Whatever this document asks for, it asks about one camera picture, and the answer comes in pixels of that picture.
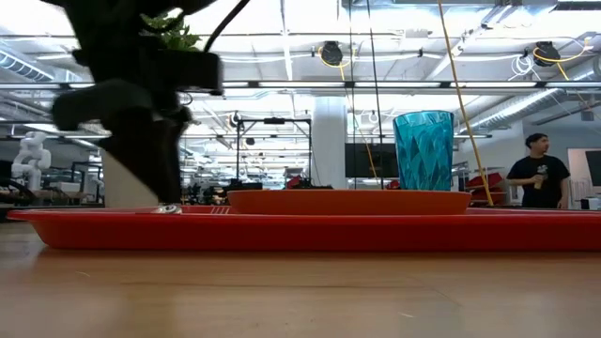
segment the green plant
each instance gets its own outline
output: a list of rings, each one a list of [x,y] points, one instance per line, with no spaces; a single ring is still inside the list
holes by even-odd
[[[162,28],[172,23],[176,18],[168,18],[167,14],[160,15],[156,18],[150,18],[146,15],[142,19],[153,28]],[[200,40],[197,35],[190,34],[190,26],[182,20],[172,30],[162,34],[157,34],[162,41],[167,45],[167,49],[176,51],[198,51],[194,45]]]

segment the pillar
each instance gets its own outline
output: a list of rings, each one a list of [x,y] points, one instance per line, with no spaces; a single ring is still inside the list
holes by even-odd
[[[159,198],[130,170],[102,151],[104,204],[106,207],[157,207]]]
[[[345,142],[347,141],[347,100],[344,97],[318,97],[313,111],[314,184],[346,189]]]

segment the yellow cable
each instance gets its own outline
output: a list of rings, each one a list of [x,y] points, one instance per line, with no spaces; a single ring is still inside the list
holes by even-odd
[[[557,65],[557,68],[560,69],[560,72],[562,73],[563,78],[565,78],[565,81],[570,81],[570,78],[567,77],[567,74],[565,73],[565,70],[563,70],[562,64],[561,63],[557,63],[556,65]]]
[[[344,65],[340,65],[340,66],[332,66],[330,64],[328,64],[322,57],[321,57],[321,50],[323,49],[323,47],[319,47],[319,49],[317,50],[317,54],[319,55],[319,59],[321,60],[321,62],[323,62],[324,65],[331,67],[331,68],[338,68],[340,70],[340,77],[342,78],[342,81],[345,80],[345,71],[343,70],[344,67],[350,65],[351,61],[346,62]],[[363,133],[361,132],[361,129],[356,128],[359,127],[359,122],[357,121],[357,117],[355,116],[355,114],[353,114],[353,129],[356,129],[359,134],[361,135],[361,138],[363,139],[363,142],[365,143],[365,148],[367,149],[367,157],[369,158],[369,164],[372,167],[372,172],[374,172],[374,178],[378,179],[378,173],[376,172],[376,166],[374,165],[374,160],[372,158],[372,151],[369,149],[369,144],[367,143],[367,140],[365,139],[365,136],[363,136]]]
[[[555,62],[555,63],[567,62],[567,61],[572,61],[572,60],[575,60],[575,59],[581,57],[584,54],[584,52],[586,52],[586,46],[588,43],[589,43],[589,41],[587,39],[585,39],[584,46],[582,47],[582,51],[580,51],[580,53],[578,53],[578,55],[574,55],[572,57],[568,57],[565,59],[550,59],[550,58],[540,56],[539,54],[536,53],[536,51],[538,51],[540,49],[538,47],[534,48],[534,50],[532,51],[532,54],[534,54],[534,56],[536,56],[536,58],[539,58],[539,59],[541,59],[543,61],[547,61],[547,62]]]
[[[354,119],[353,128],[355,128],[355,126],[359,127],[359,122],[357,121],[357,117],[355,116],[354,113],[353,113],[353,119]],[[374,166],[374,160],[372,159],[372,151],[369,149],[369,144],[367,143],[365,136],[363,136],[361,129],[357,128],[356,130],[359,132],[359,135],[361,136],[361,138],[363,139],[363,142],[365,143],[365,148],[367,149],[367,157],[369,158],[369,164],[371,165],[372,171],[374,172],[374,178],[378,179],[378,173],[376,172],[376,166]]]
[[[488,179],[486,179],[485,171],[482,168],[482,164],[480,163],[480,154],[478,153],[478,147],[476,146],[476,140],[473,138],[473,133],[471,132],[470,122],[468,121],[468,115],[466,114],[466,107],[463,105],[463,99],[461,98],[461,88],[459,87],[459,81],[457,80],[457,71],[455,69],[455,61],[453,60],[453,54],[451,53],[451,42],[449,41],[449,33],[447,32],[447,26],[444,23],[444,11],[442,10],[442,0],[437,0],[439,3],[439,12],[440,12],[440,23],[442,24],[442,31],[444,32],[444,42],[447,45],[447,53],[449,55],[449,60],[451,61],[451,70],[453,71],[453,80],[455,81],[455,89],[457,91],[457,97],[459,98],[459,108],[461,108],[461,114],[463,115],[463,120],[466,121],[466,130],[468,131],[468,135],[470,136],[471,146],[473,147],[473,153],[476,156],[476,163],[478,163],[478,172],[480,172],[480,177],[482,178],[482,183],[485,186],[486,191],[486,199],[488,200],[488,204],[493,206],[492,196],[490,195],[490,189],[488,188]]]

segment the metal frame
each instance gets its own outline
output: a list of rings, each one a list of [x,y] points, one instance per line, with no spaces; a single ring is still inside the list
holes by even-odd
[[[245,131],[240,134],[241,126],[244,122],[249,122],[251,125],[245,129]],[[309,125],[309,133],[307,134],[304,130],[298,125],[298,123],[304,122]],[[257,123],[263,124],[271,124],[271,125],[280,125],[285,123],[292,123],[304,134],[304,137],[309,139],[309,171],[308,176],[309,180],[311,180],[311,166],[312,166],[312,158],[313,158],[313,126],[311,125],[311,118],[280,118],[280,117],[270,117],[270,118],[241,118],[236,124],[236,179],[240,179],[240,139],[244,137],[244,135],[254,127]],[[255,138],[255,135],[249,135],[246,138]],[[278,138],[278,135],[270,135],[270,138]]]
[[[0,90],[50,90],[64,91],[72,89],[83,89],[92,86],[93,83],[0,83]],[[594,89],[601,88],[601,82],[596,81],[461,81],[462,91],[466,94],[481,95],[528,95],[531,92],[560,88],[563,90]],[[343,92],[349,88],[355,90],[372,92],[375,89],[373,81],[226,81],[223,82],[225,89],[263,88],[263,89],[296,89],[296,90],[326,90]],[[451,95],[455,92],[452,81],[378,81],[378,89],[382,92],[413,94],[442,94]],[[203,90],[188,90],[189,93],[206,93]]]
[[[90,162],[90,161],[75,161],[71,164],[71,182],[75,182],[75,170],[77,169],[78,165],[98,168],[98,179],[100,179],[100,173],[102,173],[102,164]],[[85,185],[85,172],[80,171],[80,173],[82,174],[82,182],[79,185],[79,191],[83,192],[84,185]],[[97,186],[96,187],[96,203],[99,202],[99,194],[100,194],[100,187]]]

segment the black cable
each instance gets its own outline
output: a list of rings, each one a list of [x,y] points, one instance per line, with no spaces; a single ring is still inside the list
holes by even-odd
[[[230,11],[229,14],[227,14],[227,16],[225,16],[223,21],[221,23],[219,23],[217,28],[215,28],[213,33],[211,33],[210,37],[208,37],[207,44],[205,44],[205,53],[208,53],[208,51],[210,51],[210,47],[213,45],[213,42],[215,42],[217,37],[221,35],[223,30],[229,25],[229,23],[232,22],[232,20],[234,20],[234,18],[236,18],[236,16],[240,12],[242,12],[244,7],[250,1],[251,0],[240,0],[240,2],[238,2],[238,4],[234,7],[234,9],[232,9],[232,11]]]
[[[378,108],[379,126],[379,176],[380,188],[384,190],[384,135],[382,134],[382,116],[379,110],[378,72],[376,71],[376,47],[374,47],[374,30],[372,29],[372,10],[367,0],[367,20],[369,20],[369,39],[372,44],[372,64],[374,66],[374,88],[376,89],[376,107]]]
[[[313,156],[313,164],[316,167],[317,180],[319,181],[319,186],[321,186],[321,177],[319,177],[319,169],[317,168],[317,156],[316,156],[316,153],[314,151],[311,152],[311,155]]]
[[[352,1],[353,0],[348,0],[348,40],[349,40],[349,44],[350,44],[350,81],[351,82],[355,82],[355,72],[354,72],[354,66],[353,65],[353,15],[352,15]],[[348,89],[347,89],[347,85],[345,84],[345,93],[347,94],[347,98],[348,98]],[[357,129],[355,128],[355,85],[353,85],[350,88],[350,95],[351,95],[351,106],[352,106],[352,114],[353,114],[353,180],[354,180],[354,186],[355,186],[355,190],[357,190],[357,146],[356,146],[356,141],[355,141],[355,137],[357,135]]]
[[[23,197],[12,196],[12,195],[3,195],[0,194],[0,202],[1,203],[12,203],[12,204],[22,204],[22,205],[31,205],[35,200],[36,196],[25,187],[23,184],[14,181],[10,178],[0,177],[0,187],[8,187],[10,191],[10,187],[16,188]]]

